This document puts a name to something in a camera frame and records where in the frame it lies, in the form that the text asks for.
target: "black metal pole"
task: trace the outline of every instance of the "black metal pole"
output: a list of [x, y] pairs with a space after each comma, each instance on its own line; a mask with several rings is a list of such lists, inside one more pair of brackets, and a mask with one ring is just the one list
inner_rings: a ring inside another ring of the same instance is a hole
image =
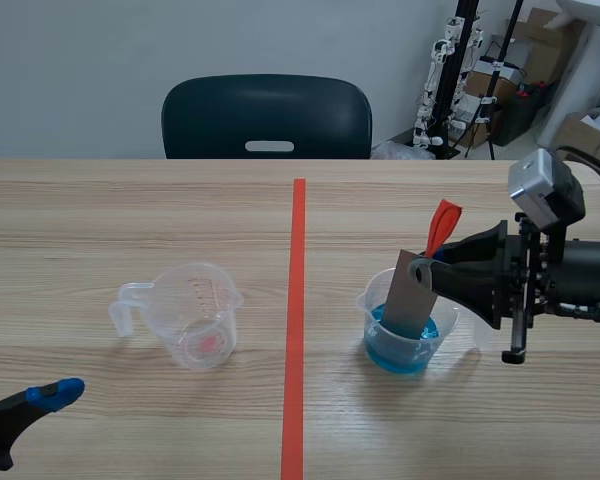
[[[513, 8], [513, 13], [511, 14], [511, 21], [509, 22], [509, 26], [507, 27], [507, 32], [505, 33], [504, 41], [502, 42], [502, 48], [500, 49], [500, 54], [498, 55], [497, 62], [499, 64], [504, 63], [505, 58], [507, 58], [507, 51], [509, 49], [509, 45], [511, 44], [511, 37], [513, 37], [513, 31], [516, 28], [516, 23], [518, 22], [518, 17], [520, 16], [520, 10], [522, 9], [523, 3], [524, 3], [524, 0], [517, 0], [516, 5]], [[501, 68], [502, 68], [502, 66], [495, 67], [493, 69], [493, 74], [491, 75], [491, 81], [489, 82], [489, 87], [487, 88], [487, 93], [484, 95], [484, 97], [487, 97], [487, 98], [493, 97], [493, 93], [496, 91], [496, 86], [498, 84], [498, 80], [500, 79], [500, 69]], [[481, 103], [478, 106], [478, 109], [476, 110], [476, 113], [473, 116], [471, 123], [469, 124], [469, 126], [467, 127], [465, 132], [462, 134], [462, 136], [458, 140], [456, 140], [455, 144], [453, 145], [453, 148], [455, 148], [458, 145], [458, 143], [460, 143], [462, 141], [462, 139], [468, 134], [468, 132], [473, 129], [474, 125], [476, 125], [476, 120], [478, 118], [488, 118], [489, 120], [486, 125], [491, 124], [493, 122], [494, 112], [495, 112], [494, 104], [485, 105], [485, 104]], [[487, 128], [487, 141], [489, 142], [489, 152], [491, 153], [491, 160], [495, 160], [496, 158], [495, 158], [495, 154], [493, 151], [493, 139], [491, 138], [491, 126], [489, 125], [489, 127], [486, 127], [486, 128]], [[469, 150], [471, 149], [472, 146], [473, 146], [473, 141], [471, 141], [471, 143], [469, 143], [465, 157], [469, 154]]]
[[447, 58], [442, 68], [440, 84], [438, 85], [438, 93], [436, 95], [436, 104], [433, 107], [432, 114], [435, 123], [428, 130], [430, 137], [442, 137], [443, 139], [442, 145], [432, 145], [429, 147], [429, 150], [438, 159], [449, 158], [449, 115], [451, 114], [451, 104], [453, 103], [453, 95], [455, 94], [462, 64], [464, 63], [467, 44], [473, 30], [473, 22], [478, 13], [478, 3], [479, 0], [459, 0], [458, 7], [456, 8], [456, 17], [464, 18], [464, 27], [455, 53]]

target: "plastic bag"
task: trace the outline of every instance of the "plastic bag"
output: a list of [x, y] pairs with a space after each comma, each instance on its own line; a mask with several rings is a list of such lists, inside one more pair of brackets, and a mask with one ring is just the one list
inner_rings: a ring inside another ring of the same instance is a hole
[[436, 156], [419, 147], [408, 147], [400, 143], [383, 142], [371, 151], [372, 160], [435, 160]]

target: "measuring cup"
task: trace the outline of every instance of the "measuring cup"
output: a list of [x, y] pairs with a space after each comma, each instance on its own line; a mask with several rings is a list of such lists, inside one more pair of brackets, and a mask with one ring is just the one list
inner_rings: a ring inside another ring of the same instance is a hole
[[210, 263], [167, 270], [153, 283], [127, 283], [109, 315], [121, 337], [133, 335], [131, 309], [179, 365], [204, 369], [224, 362], [236, 346], [235, 311], [244, 298], [231, 277]]
[[395, 268], [373, 277], [357, 298], [356, 306], [365, 315], [364, 345], [369, 357], [381, 367], [396, 373], [415, 373], [426, 368], [444, 339], [453, 331], [461, 308], [438, 297], [429, 323], [419, 340], [401, 337], [382, 326], [381, 308], [389, 293]]

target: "gray card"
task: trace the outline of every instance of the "gray card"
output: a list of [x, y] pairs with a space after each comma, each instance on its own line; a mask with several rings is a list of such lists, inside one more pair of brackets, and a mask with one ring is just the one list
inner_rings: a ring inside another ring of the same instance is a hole
[[401, 337], [419, 339], [438, 296], [418, 285], [409, 275], [409, 265], [420, 255], [400, 250], [396, 271], [382, 316], [382, 326]]

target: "chair handle hole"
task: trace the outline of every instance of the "chair handle hole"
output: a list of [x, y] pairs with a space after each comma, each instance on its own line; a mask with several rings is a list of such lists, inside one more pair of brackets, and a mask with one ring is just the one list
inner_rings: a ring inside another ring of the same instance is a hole
[[252, 140], [245, 144], [245, 148], [249, 152], [293, 152], [295, 145], [293, 142], [286, 141], [268, 141], [268, 140]]

